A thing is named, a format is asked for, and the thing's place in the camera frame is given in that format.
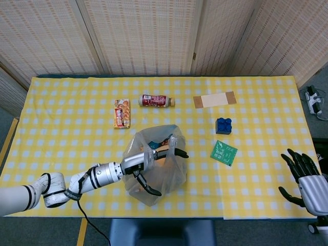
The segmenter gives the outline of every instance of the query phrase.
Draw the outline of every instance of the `woven wall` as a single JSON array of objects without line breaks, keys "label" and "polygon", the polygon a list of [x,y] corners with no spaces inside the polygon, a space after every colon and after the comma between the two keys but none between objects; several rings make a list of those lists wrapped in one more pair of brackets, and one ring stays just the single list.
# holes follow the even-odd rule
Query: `woven wall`
[{"label": "woven wall", "polygon": [[190,72],[197,0],[85,0],[84,4],[111,74]]},{"label": "woven wall", "polygon": [[303,85],[328,61],[327,0],[265,0],[231,75],[294,75]]},{"label": "woven wall", "polygon": [[0,68],[0,106],[18,117],[23,109],[26,94],[26,90]]},{"label": "woven wall", "polygon": [[225,75],[256,0],[207,0],[197,33],[192,74]]},{"label": "woven wall", "polygon": [[0,54],[26,81],[99,73],[67,0],[0,1],[0,23]]}]

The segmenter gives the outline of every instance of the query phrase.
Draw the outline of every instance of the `blue toy block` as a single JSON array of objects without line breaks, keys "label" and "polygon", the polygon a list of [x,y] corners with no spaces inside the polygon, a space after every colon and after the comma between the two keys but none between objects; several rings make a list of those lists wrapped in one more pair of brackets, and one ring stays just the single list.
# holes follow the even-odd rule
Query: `blue toy block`
[{"label": "blue toy block", "polygon": [[226,134],[229,135],[231,133],[232,126],[231,126],[231,119],[227,118],[218,118],[215,121],[215,132],[216,134]]}]

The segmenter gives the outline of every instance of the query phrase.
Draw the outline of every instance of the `plastic bag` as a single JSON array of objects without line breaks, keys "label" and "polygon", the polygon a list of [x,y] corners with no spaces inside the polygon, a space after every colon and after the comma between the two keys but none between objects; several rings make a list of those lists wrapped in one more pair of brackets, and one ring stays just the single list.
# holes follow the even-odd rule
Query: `plastic bag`
[{"label": "plastic bag", "polygon": [[[154,160],[152,148],[168,144],[169,151],[163,163]],[[175,156],[174,149],[185,151],[186,140],[180,128],[176,125],[158,126],[137,132],[124,152],[124,158],[144,151],[146,171],[142,171],[147,183],[162,193],[162,196],[154,196],[147,193],[133,175],[123,177],[125,189],[129,194],[148,206],[155,205],[165,194],[178,188],[186,181],[186,159]]]}]

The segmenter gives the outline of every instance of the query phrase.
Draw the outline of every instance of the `table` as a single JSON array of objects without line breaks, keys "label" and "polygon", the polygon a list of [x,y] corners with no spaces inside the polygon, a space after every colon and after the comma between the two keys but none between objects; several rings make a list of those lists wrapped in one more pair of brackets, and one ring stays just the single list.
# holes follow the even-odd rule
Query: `table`
[{"label": "table", "polygon": [[[195,109],[193,96],[234,91],[237,104]],[[175,97],[174,108],[142,108],[139,95]],[[113,104],[131,100],[131,128],[113,129]],[[216,135],[216,118],[231,118],[231,135]],[[280,157],[287,148],[316,162],[294,78],[130,77],[33,78],[0,186],[28,184],[44,172],[70,177],[96,163],[120,161],[139,130],[177,124],[187,142],[187,182],[157,205],[130,197],[118,182],[83,195],[91,217],[308,218],[279,194],[299,194]],[[210,158],[216,140],[238,149],[231,167]],[[81,216],[70,201],[56,209],[40,203],[13,216]]]}]

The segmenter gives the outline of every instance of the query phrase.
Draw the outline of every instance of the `robotic arm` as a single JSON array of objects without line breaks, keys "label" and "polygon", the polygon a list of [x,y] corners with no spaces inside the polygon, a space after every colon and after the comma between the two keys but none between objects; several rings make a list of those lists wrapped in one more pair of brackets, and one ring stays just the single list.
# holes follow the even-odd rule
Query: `robotic arm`
[{"label": "robotic arm", "polygon": [[319,174],[310,157],[291,149],[287,151],[293,160],[284,154],[281,157],[287,162],[302,198],[291,196],[283,187],[279,187],[279,191],[289,202],[306,208],[310,214],[317,216],[317,222],[309,224],[309,231],[320,233],[325,245],[328,245],[328,183]]},{"label": "robotic arm", "polygon": [[[168,150],[155,151],[155,160],[165,158]],[[188,158],[185,151],[175,149],[175,155]],[[56,208],[70,199],[80,200],[83,193],[121,180],[123,175],[133,174],[141,186],[155,196],[161,193],[151,188],[141,171],[149,167],[144,162],[144,153],[126,157],[121,163],[109,162],[91,167],[87,172],[72,176],[66,189],[62,173],[44,173],[37,181],[27,186],[0,188],[0,216],[13,214],[34,208],[43,195],[48,208]]]}]

